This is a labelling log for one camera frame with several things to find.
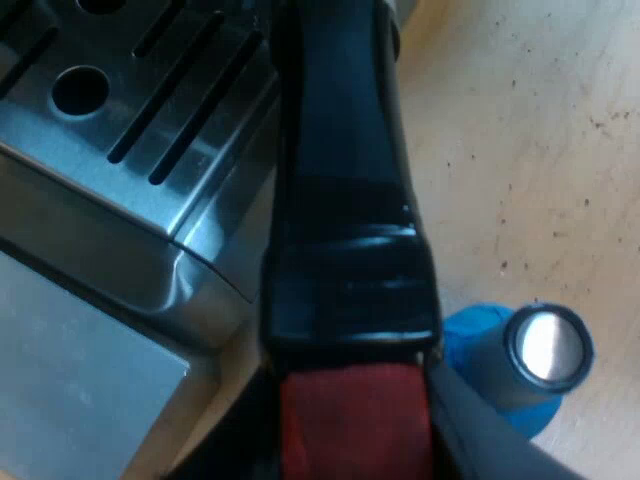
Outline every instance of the metal edge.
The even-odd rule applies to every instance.
[[[2,154],[0,204],[1,241],[182,344],[219,348],[255,315],[189,253]]]

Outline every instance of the round hole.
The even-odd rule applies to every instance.
[[[78,5],[94,15],[108,15],[121,9],[127,0],[78,0]]]
[[[67,115],[88,115],[98,110],[109,96],[107,76],[94,67],[73,67],[53,84],[51,97]]]

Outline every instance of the slot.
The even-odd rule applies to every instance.
[[[220,13],[216,13],[196,34],[193,41],[189,44],[176,63],[174,63],[162,83],[160,83],[158,88],[156,88],[131,125],[129,125],[127,130],[107,155],[107,159],[111,163],[120,163],[124,159],[131,147],[138,141],[142,133],[153,121],[153,118],[160,111],[164,103],[171,97],[180,81],[189,71],[189,68],[204,51],[207,43],[219,30],[223,22],[224,16]]]
[[[49,27],[40,39],[24,54],[11,70],[0,80],[0,100],[5,98],[18,83],[31,65],[36,63],[44,52],[51,46],[58,35],[57,27]]]
[[[171,0],[164,11],[156,18],[149,30],[144,34],[138,45],[133,49],[133,56],[144,58],[155,47],[160,37],[171,26],[171,23],[184,8],[185,0]]]
[[[204,96],[202,103],[191,115],[185,126],[182,128],[169,149],[162,156],[162,159],[149,176],[152,185],[160,185],[164,182],[171,171],[178,164],[178,161],[189,148],[189,145],[198,136],[198,133],[214,112],[219,103],[227,95],[233,86],[236,78],[240,75],[251,57],[260,47],[262,35],[259,32],[252,32],[242,43],[236,55],[227,64],[218,79],[211,85]]]

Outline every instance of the blue object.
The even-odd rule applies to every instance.
[[[482,395],[486,385],[478,375],[483,368],[495,368],[495,365],[478,364],[475,358],[477,345],[487,341],[496,343],[495,350],[501,354],[503,346],[500,326],[508,322],[513,310],[502,305],[480,304],[466,308],[444,322],[445,361],[474,390],[476,390],[509,424],[527,438],[533,438],[551,422],[562,404],[562,395],[552,395],[541,399],[535,405],[501,408],[490,396]],[[505,376],[505,387],[512,379]]]

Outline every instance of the wooden table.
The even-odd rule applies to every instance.
[[[639,51],[638,2],[422,0],[399,64],[445,313],[538,298],[584,316],[595,368],[536,443],[594,479],[640,478]],[[256,359],[250,326],[190,446]]]

